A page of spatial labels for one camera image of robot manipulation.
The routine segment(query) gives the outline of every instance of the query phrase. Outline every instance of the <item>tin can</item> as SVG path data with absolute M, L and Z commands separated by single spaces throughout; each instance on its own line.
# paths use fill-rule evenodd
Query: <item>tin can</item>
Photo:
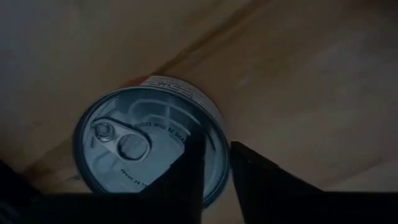
M 93 192 L 139 193 L 183 154 L 195 126 L 206 131 L 206 208 L 226 185 L 229 145 L 215 104 L 176 78 L 138 78 L 93 103 L 75 129 L 75 162 Z

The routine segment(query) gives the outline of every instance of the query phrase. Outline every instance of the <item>wooden surface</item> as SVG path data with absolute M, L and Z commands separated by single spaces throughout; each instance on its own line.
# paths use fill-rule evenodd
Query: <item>wooden surface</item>
M 0 2 L 1 159 L 24 170 L 95 99 L 174 58 L 246 1 Z
M 397 9 L 393 1 L 252 1 L 153 69 L 207 93 L 230 140 L 321 189 L 397 190 Z M 65 140 L 25 176 L 46 192 L 85 191 L 70 150 Z M 203 219 L 243 221 L 232 181 Z

